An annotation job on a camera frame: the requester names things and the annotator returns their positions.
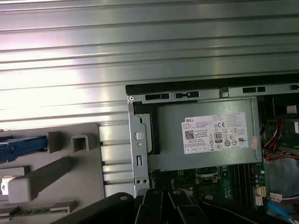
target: metal bracket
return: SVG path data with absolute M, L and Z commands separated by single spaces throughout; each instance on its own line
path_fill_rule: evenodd
M 132 170 L 134 179 L 135 196 L 140 189 L 150 188 L 148 174 L 147 141 L 145 125 L 141 118 L 134 115 L 132 104 L 129 107 L 130 139 Z

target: rectangular hole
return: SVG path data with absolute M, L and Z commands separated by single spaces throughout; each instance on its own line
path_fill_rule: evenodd
M 195 91 L 195 92 L 187 92 L 187 97 L 188 97 L 188 98 L 199 97 L 199 92 L 198 92 L 198 91 Z
M 145 100 L 169 99 L 169 93 L 145 95 Z
M 136 156 L 136 159 L 137 159 L 137 166 L 138 167 L 142 166 L 142 156 L 138 155 Z
M 243 93 L 254 93 L 256 92 L 256 87 L 243 88 Z
M 298 85 L 290 85 L 289 88 L 290 88 L 290 90 L 297 90 Z
M 265 86 L 259 86 L 257 88 L 257 92 L 266 92 L 266 87 Z
M 86 150 L 86 139 L 85 138 L 77 138 L 74 139 L 74 151 Z

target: power supply label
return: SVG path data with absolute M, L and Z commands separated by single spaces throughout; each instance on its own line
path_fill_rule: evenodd
M 248 148 L 245 113 L 185 118 L 185 154 Z

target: motherboard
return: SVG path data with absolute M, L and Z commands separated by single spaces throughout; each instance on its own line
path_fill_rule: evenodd
M 265 186 L 263 175 L 262 163 L 149 173 L 151 188 L 186 189 L 195 198 L 202 194 L 219 194 L 256 209 L 263 206 L 262 196 L 256 194 Z

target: green circuit board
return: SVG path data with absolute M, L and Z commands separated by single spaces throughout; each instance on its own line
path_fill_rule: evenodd
M 149 176 L 154 188 L 186 189 L 191 191 L 195 198 L 208 193 L 234 198 L 230 166 L 157 171 L 150 173 Z

